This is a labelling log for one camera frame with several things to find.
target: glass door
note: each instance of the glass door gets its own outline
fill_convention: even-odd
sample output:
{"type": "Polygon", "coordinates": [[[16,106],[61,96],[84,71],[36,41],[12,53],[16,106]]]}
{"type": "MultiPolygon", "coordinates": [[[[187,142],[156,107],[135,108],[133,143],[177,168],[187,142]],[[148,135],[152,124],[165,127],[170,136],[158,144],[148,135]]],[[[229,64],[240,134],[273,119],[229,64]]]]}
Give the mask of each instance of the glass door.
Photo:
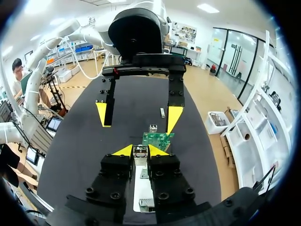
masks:
{"type": "MultiPolygon", "coordinates": [[[[241,95],[238,97],[240,102],[244,104],[248,97],[251,94],[251,91],[256,83],[256,80],[258,78],[258,71],[262,64],[263,55],[264,55],[264,49],[265,49],[265,42],[258,40],[258,48],[256,53],[256,58],[254,61],[254,65],[248,80],[248,84],[246,85],[244,91],[241,93],[241,95]]],[[[275,54],[275,49],[273,47],[269,47],[270,51],[275,54]]],[[[266,71],[264,72],[265,78],[263,79],[264,86],[268,88],[269,81],[271,79],[272,73],[274,70],[274,65],[270,63],[270,65],[266,66],[266,71]]]]}
{"type": "Polygon", "coordinates": [[[249,35],[229,31],[224,58],[217,76],[236,97],[242,91],[250,73],[256,42],[257,39],[249,35]]]}
{"type": "Polygon", "coordinates": [[[208,67],[211,68],[212,65],[215,65],[216,70],[218,69],[221,63],[226,37],[227,30],[214,28],[211,43],[208,46],[208,55],[206,61],[208,67]]]}

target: green circuit board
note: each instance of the green circuit board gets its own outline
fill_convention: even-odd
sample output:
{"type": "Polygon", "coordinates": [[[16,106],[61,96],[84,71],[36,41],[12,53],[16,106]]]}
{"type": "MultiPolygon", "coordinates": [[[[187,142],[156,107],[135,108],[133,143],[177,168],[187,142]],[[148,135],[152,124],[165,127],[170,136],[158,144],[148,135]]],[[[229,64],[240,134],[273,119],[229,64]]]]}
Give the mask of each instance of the green circuit board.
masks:
{"type": "Polygon", "coordinates": [[[174,137],[174,133],[167,135],[166,133],[144,133],[142,145],[153,145],[161,151],[166,151],[170,145],[170,138],[174,137]]]}

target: ceiling light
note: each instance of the ceiling light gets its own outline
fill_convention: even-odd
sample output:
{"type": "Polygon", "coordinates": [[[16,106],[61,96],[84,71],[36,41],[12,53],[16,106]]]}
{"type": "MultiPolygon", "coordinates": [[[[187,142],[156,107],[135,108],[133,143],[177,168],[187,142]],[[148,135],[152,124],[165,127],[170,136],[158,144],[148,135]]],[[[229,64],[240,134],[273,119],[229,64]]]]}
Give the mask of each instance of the ceiling light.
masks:
{"type": "Polygon", "coordinates": [[[127,0],[108,0],[110,3],[126,2],[127,0]]]}
{"type": "Polygon", "coordinates": [[[36,40],[36,39],[38,39],[40,36],[41,36],[41,35],[40,35],[40,34],[38,34],[38,35],[36,35],[36,36],[32,37],[32,39],[30,39],[30,41],[36,40]]]}
{"type": "Polygon", "coordinates": [[[51,0],[29,0],[25,6],[26,14],[37,14],[44,11],[51,3],[51,0]]]}
{"type": "Polygon", "coordinates": [[[12,46],[8,47],[6,50],[4,50],[4,51],[2,52],[2,56],[3,56],[3,57],[6,56],[6,55],[7,55],[8,53],[10,53],[12,50],[13,50],[13,47],[12,47],[12,46]]]}
{"type": "Polygon", "coordinates": [[[219,11],[216,8],[213,8],[212,6],[209,6],[206,3],[198,5],[198,8],[200,8],[203,11],[206,11],[207,13],[219,13],[219,11]]]}
{"type": "Polygon", "coordinates": [[[57,19],[54,19],[53,21],[50,22],[50,25],[59,25],[61,24],[62,22],[64,22],[66,19],[64,18],[57,18],[57,19]]]}

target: black mat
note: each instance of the black mat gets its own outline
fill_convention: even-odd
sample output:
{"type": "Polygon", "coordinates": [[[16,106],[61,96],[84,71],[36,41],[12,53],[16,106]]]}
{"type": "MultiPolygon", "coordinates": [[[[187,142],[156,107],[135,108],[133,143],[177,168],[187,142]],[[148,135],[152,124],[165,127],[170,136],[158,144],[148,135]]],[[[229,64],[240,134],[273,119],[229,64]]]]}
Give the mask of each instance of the black mat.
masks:
{"type": "MultiPolygon", "coordinates": [[[[117,80],[111,128],[101,126],[95,100],[101,78],[90,83],[66,115],[46,156],[38,195],[52,207],[64,205],[66,195],[85,199],[100,170],[100,161],[129,144],[141,144],[150,124],[164,132],[160,108],[167,105],[168,80],[125,77],[117,80]]],[[[185,108],[173,132],[172,152],[181,161],[181,171],[196,191],[197,204],[221,201],[221,187],[214,154],[198,110],[184,90],[185,108]]],[[[127,201],[125,223],[152,223],[153,214],[133,211],[133,197],[127,201]]]]}

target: tan floor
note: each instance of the tan floor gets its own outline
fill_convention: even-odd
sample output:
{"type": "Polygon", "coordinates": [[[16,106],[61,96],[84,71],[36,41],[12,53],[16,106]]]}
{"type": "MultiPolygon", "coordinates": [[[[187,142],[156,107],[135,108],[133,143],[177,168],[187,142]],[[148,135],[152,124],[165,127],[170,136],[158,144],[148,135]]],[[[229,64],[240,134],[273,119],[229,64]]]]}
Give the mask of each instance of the tan floor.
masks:
{"type": "MultiPolygon", "coordinates": [[[[94,77],[96,75],[94,60],[90,60],[88,62],[82,61],[80,64],[88,76],[94,77]]],[[[101,68],[101,66],[102,60],[98,62],[98,67],[101,68]]],[[[68,82],[62,83],[60,87],[65,94],[65,104],[72,106],[85,89],[67,87],[86,87],[90,82],[91,80],[87,79],[82,72],[79,72],[68,82]]],[[[241,104],[228,90],[228,88],[223,85],[219,79],[214,76],[210,76],[209,71],[187,66],[187,72],[184,75],[184,83],[204,122],[208,111],[224,112],[227,109],[227,106],[233,109],[241,108],[241,104]]],[[[228,167],[228,161],[224,155],[220,135],[209,135],[209,139],[219,172],[222,200],[224,200],[238,190],[237,174],[235,169],[228,167]]]]}

